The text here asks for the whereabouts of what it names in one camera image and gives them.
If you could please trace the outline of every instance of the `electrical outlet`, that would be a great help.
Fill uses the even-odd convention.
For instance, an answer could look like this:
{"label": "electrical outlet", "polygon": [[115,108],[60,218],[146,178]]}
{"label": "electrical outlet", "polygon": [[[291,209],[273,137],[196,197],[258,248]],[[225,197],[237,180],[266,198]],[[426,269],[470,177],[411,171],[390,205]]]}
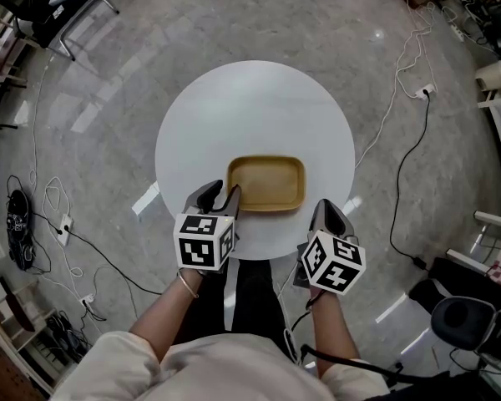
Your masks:
{"label": "electrical outlet", "polygon": [[423,90],[426,90],[429,95],[433,94],[436,91],[433,84],[426,84],[416,92],[416,96],[420,99],[427,99],[427,95],[425,95]]}
{"label": "electrical outlet", "polygon": [[67,246],[68,236],[69,236],[68,232],[65,230],[65,226],[67,226],[69,230],[72,230],[73,219],[70,218],[70,216],[63,214],[63,218],[61,219],[61,225],[59,226],[61,235],[58,235],[58,241],[63,246]]}
{"label": "electrical outlet", "polygon": [[87,296],[80,298],[80,303],[87,306],[89,308],[89,311],[91,312],[93,311],[93,309],[91,308],[92,302],[94,302],[94,294],[88,294]]}
{"label": "electrical outlet", "polygon": [[463,42],[464,41],[464,33],[462,31],[460,31],[460,29],[454,24],[449,24],[449,27],[451,27],[451,29],[453,30],[453,33],[455,33],[455,35],[458,37],[458,40]]}

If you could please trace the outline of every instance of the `white round table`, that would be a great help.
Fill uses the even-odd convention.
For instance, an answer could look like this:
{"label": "white round table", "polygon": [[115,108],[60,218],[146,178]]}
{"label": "white round table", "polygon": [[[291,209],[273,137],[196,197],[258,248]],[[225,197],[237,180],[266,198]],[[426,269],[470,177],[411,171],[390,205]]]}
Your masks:
{"label": "white round table", "polygon": [[[159,191],[173,216],[188,195],[245,155],[286,155],[306,168],[306,198],[294,211],[240,211],[230,256],[267,260],[306,241],[317,202],[342,208],[354,177],[354,144],[334,98],[314,79],[279,63],[243,61],[204,74],[178,96],[159,129]],[[216,206],[226,198],[225,189]]]}

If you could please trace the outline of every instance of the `marble floor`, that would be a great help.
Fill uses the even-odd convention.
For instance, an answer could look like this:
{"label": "marble floor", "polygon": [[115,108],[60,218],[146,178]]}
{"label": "marble floor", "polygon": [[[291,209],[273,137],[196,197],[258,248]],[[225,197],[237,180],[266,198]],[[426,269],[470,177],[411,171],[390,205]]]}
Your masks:
{"label": "marble floor", "polygon": [[[174,220],[155,189],[154,148],[164,114],[179,92],[226,63],[262,59],[290,65],[322,84],[342,107],[358,158],[387,110],[395,63],[413,28],[403,0],[113,1],[119,16],[100,5],[72,31],[76,63],[43,51],[30,55],[23,67],[28,88],[12,91],[1,106],[0,122],[19,129],[0,131],[0,231],[5,232],[8,176],[17,175],[26,190],[33,189],[29,172],[38,101],[34,208],[41,211],[45,185],[59,177],[76,232],[155,291],[162,291],[176,271]],[[430,18],[426,10],[422,13]],[[476,107],[473,81],[479,60],[490,55],[472,43],[460,43],[438,11],[434,19],[424,40],[438,92],[425,139],[402,169],[394,235],[404,251],[429,263],[448,248],[470,251],[481,230],[472,217],[475,210],[501,214],[501,162],[488,117]],[[404,63],[417,53],[411,41]],[[402,79],[410,93],[431,83],[427,61],[420,58]],[[385,367],[401,360],[409,373],[429,375],[449,367],[449,347],[436,342],[427,331],[429,316],[404,296],[423,272],[388,242],[397,167],[421,133],[424,110],[424,102],[399,89],[379,142],[357,168],[346,210],[366,248],[367,271],[342,298],[342,306],[363,358]],[[134,205],[148,191],[148,205],[137,212]],[[48,195],[56,206],[57,191]],[[67,210],[63,192],[58,211],[48,203],[45,210],[58,224]],[[78,293],[94,292],[94,274],[105,264],[101,256],[71,240],[65,258],[43,221],[34,222],[34,233],[52,258],[48,277],[73,289],[68,260],[83,271],[82,277],[73,277]],[[476,251],[485,253],[481,246]],[[38,260],[45,266],[43,254]],[[285,281],[294,260],[291,254],[271,263],[277,283]],[[236,270],[237,261],[231,262],[228,325]],[[31,277],[7,259],[0,262],[0,272],[14,283]],[[48,281],[40,285],[79,327],[83,309],[73,295]],[[102,267],[96,293],[96,311],[107,318],[98,323],[99,330],[129,328],[134,309],[119,274]],[[134,287],[132,293],[139,313],[155,299]],[[283,300],[290,322],[303,312],[307,296],[287,285]],[[89,321],[85,331],[92,340],[99,335]],[[306,319],[296,340],[312,343],[312,337],[311,320]]]}

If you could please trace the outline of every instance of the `wooden tray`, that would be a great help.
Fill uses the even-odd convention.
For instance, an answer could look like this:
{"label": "wooden tray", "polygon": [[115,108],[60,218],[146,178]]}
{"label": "wooden tray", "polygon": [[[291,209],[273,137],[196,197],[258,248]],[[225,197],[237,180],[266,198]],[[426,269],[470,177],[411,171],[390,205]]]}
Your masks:
{"label": "wooden tray", "polygon": [[240,185],[243,211],[295,210],[306,194],[304,165],[294,157],[238,157],[230,162],[226,179],[226,191]]}

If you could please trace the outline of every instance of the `sleeve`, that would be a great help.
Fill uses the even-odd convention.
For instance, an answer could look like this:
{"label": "sleeve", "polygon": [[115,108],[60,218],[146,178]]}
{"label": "sleeve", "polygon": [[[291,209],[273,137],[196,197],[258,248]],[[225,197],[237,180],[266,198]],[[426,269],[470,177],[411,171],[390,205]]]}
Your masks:
{"label": "sleeve", "polygon": [[360,401],[390,393],[382,376],[373,371],[334,364],[321,377],[337,401]]}
{"label": "sleeve", "polygon": [[146,340],[129,332],[108,332],[58,387],[52,400],[130,401],[146,392],[158,376],[158,359]]}

